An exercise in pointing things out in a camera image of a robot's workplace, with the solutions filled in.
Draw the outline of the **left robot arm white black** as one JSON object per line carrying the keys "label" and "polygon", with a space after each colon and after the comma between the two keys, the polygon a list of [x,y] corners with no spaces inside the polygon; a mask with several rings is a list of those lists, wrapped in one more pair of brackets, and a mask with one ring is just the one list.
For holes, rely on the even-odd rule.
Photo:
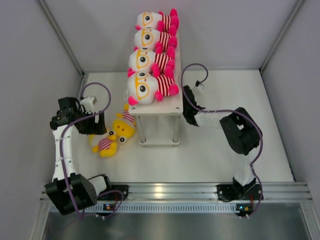
{"label": "left robot arm white black", "polygon": [[45,193],[64,216],[96,205],[98,196],[107,200],[113,194],[105,174],[85,178],[79,173],[79,135],[107,133],[105,115],[95,111],[96,102],[94,96],[60,98],[59,110],[49,123],[55,142],[55,165],[52,181],[45,185]]}

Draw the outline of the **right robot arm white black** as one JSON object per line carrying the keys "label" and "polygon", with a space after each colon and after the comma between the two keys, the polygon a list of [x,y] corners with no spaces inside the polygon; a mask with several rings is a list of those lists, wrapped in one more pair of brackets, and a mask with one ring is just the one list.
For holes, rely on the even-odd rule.
{"label": "right robot arm white black", "polygon": [[235,152],[235,172],[232,183],[217,186],[218,199],[223,202],[235,200],[263,200],[261,181],[253,173],[251,162],[259,152],[261,130],[243,107],[225,116],[210,113],[197,104],[195,88],[183,87],[183,116],[188,124],[222,130],[231,150]]}

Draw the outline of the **yellow plush striped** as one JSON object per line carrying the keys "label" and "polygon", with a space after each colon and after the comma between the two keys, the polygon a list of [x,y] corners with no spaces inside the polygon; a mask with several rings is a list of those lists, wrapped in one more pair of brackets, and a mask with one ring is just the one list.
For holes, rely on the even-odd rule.
{"label": "yellow plush striped", "polygon": [[122,113],[117,113],[112,123],[111,132],[116,136],[119,143],[124,144],[136,132],[136,122],[129,113],[129,105],[126,103]]}

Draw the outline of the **white plush pink striped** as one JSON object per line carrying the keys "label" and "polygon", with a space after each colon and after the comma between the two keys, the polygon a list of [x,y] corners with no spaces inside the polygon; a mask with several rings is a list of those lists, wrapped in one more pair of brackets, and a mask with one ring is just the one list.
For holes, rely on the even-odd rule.
{"label": "white plush pink striped", "polygon": [[147,48],[160,53],[166,52],[169,47],[175,49],[178,46],[176,34],[177,27],[175,25],[170,26],[168,32],[151,27],[141,28],[134,35],[135,50]]}
{"label": "white plush pink striped", "polygon": [[135,29],[141,30],[143,28],[152,28],[158,31],[169,32],[172,26],[175,26],[176,29],[178,29],[179,25],[180,19],[178,11],[175,8],[172,8],[169,15],[165,15],[162,11],[145,11],[139,14],[137,16]]}

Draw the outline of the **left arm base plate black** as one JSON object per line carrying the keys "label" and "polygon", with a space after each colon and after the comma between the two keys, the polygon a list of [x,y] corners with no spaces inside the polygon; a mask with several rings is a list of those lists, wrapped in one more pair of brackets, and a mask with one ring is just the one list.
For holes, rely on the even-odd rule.
{"label": "left arm base plate black", "polygon": [[99,201],[116,201],[121,200],[121,194],[119,192],[122,192],[124,200],[129,195],[129,185],[126,184],[112,184],[111,186],[108,186],[104,191],[99,193],[98,200]]}

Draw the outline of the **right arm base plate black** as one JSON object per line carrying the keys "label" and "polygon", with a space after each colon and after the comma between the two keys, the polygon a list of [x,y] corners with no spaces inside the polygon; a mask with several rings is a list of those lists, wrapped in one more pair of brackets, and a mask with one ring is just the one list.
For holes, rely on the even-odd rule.
{"label": "right arm base plate black", "polygon": [[231,202],[237,200],[253,200],[260,199],[262,190],[259,184],[253,186],[242,186],[235,184],[219,184],[217,186],[218,199],[223,202]]}

